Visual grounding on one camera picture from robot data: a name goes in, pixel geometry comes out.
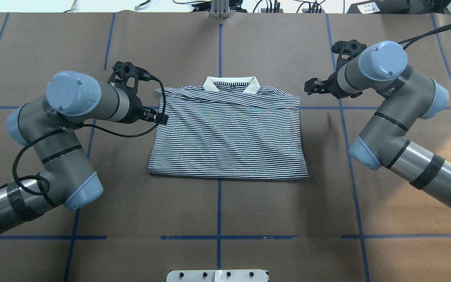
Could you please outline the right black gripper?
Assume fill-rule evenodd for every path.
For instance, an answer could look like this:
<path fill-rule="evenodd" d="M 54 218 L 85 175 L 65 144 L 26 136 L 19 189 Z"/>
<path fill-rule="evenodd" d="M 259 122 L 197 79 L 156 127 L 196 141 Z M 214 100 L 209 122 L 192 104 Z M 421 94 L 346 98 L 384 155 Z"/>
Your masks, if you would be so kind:
<path fill-rule="evenodd" d="M 327 80 L 312 78 L 305 82 L 305 92 L 311 94 L 331 94 L 335 98 L 341 98 L 341 89 L 338 86 L 335 76 L 328 77 Z"/>

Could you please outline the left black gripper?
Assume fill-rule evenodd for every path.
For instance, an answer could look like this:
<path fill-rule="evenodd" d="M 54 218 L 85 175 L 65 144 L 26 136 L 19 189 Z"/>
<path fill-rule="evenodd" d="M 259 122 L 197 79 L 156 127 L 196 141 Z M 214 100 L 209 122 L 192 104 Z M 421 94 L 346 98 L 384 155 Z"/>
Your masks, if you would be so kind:
<path fill-rule="evenodd" d="M 138 120 L 148 121 L 150 123 L 166 125 L 168 115 L 165 114 L 165 103 L 163 107 L 156 111 L 155 109 L 144 107 L 139 98 L 130 101 L 130 124 Z"/>

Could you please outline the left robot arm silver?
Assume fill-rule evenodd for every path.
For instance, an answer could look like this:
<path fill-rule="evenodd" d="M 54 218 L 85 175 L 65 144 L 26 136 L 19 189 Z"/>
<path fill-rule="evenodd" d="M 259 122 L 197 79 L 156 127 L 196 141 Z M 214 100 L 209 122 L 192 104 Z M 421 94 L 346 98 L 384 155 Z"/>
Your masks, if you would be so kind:
<path fill-rule="evenodd" d="M 35 220 L 57 206 L 77 210 L 103 193 L 75 130 L 88 119 L 114 123 L 145 120 L 164 125 L 168 116 L 144 107 L 138 86 L 127 81 L 159 81 L 139 67 L 114 67 L 103 83 L 70 70 L 55 74 L 45 95 L 12 112 L 9 135 L 23 148 L 11 168 L 13 181 L 0 186 L 0 234 Z"/>

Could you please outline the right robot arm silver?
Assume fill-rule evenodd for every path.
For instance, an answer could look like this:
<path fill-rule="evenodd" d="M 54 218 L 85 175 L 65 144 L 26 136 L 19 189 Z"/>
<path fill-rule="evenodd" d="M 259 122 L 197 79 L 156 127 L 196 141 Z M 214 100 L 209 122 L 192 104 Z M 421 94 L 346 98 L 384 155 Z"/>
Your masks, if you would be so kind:
<path fill-rule="evenodd" d="M 410 66 L 403 46 L 394 41 L 370 47 L 339 41 L 331 50 L 347 58 L 339 57 L 328 79 L 306 81 L 306 93 L 342 99 L 373 89 L 384 98 L 350 146 L 350 156 L 373 171 L 387 168 L 451 208 L 451 163 L 406 138 L 415 121 L 430 119 L 446 106 L 448 91 Z"/>

